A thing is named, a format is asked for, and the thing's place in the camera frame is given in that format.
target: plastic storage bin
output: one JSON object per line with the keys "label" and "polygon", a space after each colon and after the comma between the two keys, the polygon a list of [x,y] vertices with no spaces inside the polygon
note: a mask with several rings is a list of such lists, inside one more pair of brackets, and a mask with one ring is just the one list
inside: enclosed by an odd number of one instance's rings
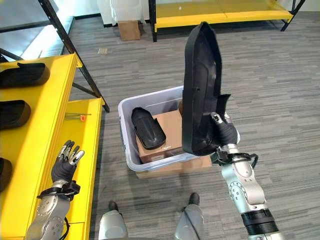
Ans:
{"label": "plastic storage bin", "polygon": [[155,170],[170,164],[197,158],[195,155],[183,153],[143,164],[139,158],[136,134],[131,122],[131,113],[136,107],[142,107],[148,110],[152,115],[177,110],[179,102],[182,100],[183,88],[183,86],[178,86],[140,96],[129,97],[119,103],[118,112],[120,116],[123,148],[125,151],[126,164],[131,170],[135,172]]}

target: shelf board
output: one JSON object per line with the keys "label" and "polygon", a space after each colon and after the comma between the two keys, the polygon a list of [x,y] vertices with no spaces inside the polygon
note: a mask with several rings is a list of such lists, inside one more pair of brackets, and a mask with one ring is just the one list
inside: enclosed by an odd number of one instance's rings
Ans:
{"label": "shelf board", "polygon": [[[44,189],[42,176],[48,168],[47,159],[56,150],[76,67],[81,66],[76,54],[18,62],[45,63],[50,77],[40,86],[0,90],[1,101],[24,100],[31,107],[25,125],[0,131],[1,157],[13,166],[11,181],[0,195],[3,238],[26,234],[36,197]],[[0,72],[16,67],[17,62],[1,63]]]}
{"label": "shelf board", "polygon": [[158,28],[209,24],[290,20],[292,14],[275,0],[205,0],[201,2],[163,3],[156,5]]}
{"label": "shelf board", "polygon": [[[80,119],[65,118],[55,148],[58,153],[67,140],[72,140],[81,150],[85,151],[80,160],[73,179],[80,185],[80,193],[74,196],[70,209],[66,215],[70,224],[83,223],[85,238],[72,237],[69,239],[89,239],[92,199],[94,193],[98,144],[100,136],[100,123],[102,115],[102,98],[70,101],[67,104],[66,113],[90,114],[85,121]],[[51,170],[55,157],[50,161]],[[46,180],[46,188],[52,185],[51,178]]]}

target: cardboard box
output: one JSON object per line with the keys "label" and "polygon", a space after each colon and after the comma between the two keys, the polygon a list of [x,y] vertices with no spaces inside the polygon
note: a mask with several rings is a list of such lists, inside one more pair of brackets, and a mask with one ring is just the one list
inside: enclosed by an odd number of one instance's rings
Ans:
{"label": "cardboard box", "polygon": [[210,156],[201,156],[189,161],[177,162],[156,170],[136,171],[135,174],[139,179],[164,177],[173,174],[185,174],[211,169],[212,162]]}
{"label": "cardboard box", "polygon": [[165,136],[165,143],[153,150],[145,149],[136,136],[139,157],[145,163],[165,159],[182,154],[182,117],[178,110],[169,111],[152,116],[157,119]]}
{"label": "cardboard box", "polygon": [[140,40],[138,21],[119,21],[118,27],[122,41]]}

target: black cable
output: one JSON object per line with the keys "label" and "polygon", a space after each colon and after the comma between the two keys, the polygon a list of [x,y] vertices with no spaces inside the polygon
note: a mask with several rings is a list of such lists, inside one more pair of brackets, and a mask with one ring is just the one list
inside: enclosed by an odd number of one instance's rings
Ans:
{"label": "black cable", "polygon": [[253,158],[254,157],[254,160],[253,160],[253,162],[251,163],[251,166],[252,166],[252,168],[254,169],[255,168],[255,166],[257,165],[257,163],[258,163],[258,155],[257,154],[255,154],[255,153],[253,153],[253,154],[251,154],[250,155],[250,158]]}
{"label": "black cable", "polygon": [[191,219],[190,219],[190,217],[189,217],[186,209],[184,209],[183,212],[184,212],[184,214],[186,215],[186,217],[187,217],[187,219],[189,220],[189,222],[191,223],[191,226],[192,226],[192,228],[193,228],[193,230],[194,230],[194,232],[195,232],[196,237],[198,238],[198,240],[201,240],[201,239],[200,239],[200,236],[199,236],[199,234],[198,234],[198,232],[197,232],[197,229],[195,228],[194,224],[192,223],[192,221],[191,221]]}
{"label": "black cable", "polygon": [[70,225],[69,225],[69,222],[68,222],[67,217],[64,217],[64,221],[65,221],[66,231],[65,231],[65,233],[59,238],[59,240],[64,240],[64,239],[67,237],[68,232],[69,232]]}

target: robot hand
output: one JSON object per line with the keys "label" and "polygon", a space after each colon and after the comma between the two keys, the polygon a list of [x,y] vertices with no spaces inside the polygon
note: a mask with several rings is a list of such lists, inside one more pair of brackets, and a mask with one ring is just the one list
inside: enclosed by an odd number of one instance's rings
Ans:
{"label": "robot hand", "polygon": [[76,146],[71,152],[74,144],[74,141],[68,140],[58,154],[51,170],[51,179],[53,183],[56,181],[66,181],[69,183],[72,181],[77,164],[85,154],[85,151],[83,150],[78,152],[79,146]]}
{"label": "robot hand", "polygon": [[[61,240],[68,234],[69,224],[66,219],[70,201],[80,192],[80,186],[72,181],[79,160],[85,151],[68,140],[58,154],[51,170],[53,185],[41,192],[38,198],[41,202],[36,210],[36,216],[29,226],[25,240]],[[66,221],[66,233],[61,237]]]}
{"label": "robot hand", "polygon": [[234,124],[230,116],[225,113],[224,117],[222,118],[218,113],[212,112],[210,114],[213,123],[215,125],[215,135],[218,138],[218,142],[220,147],[238,143],[239,134],[237,129],[235,128]]}

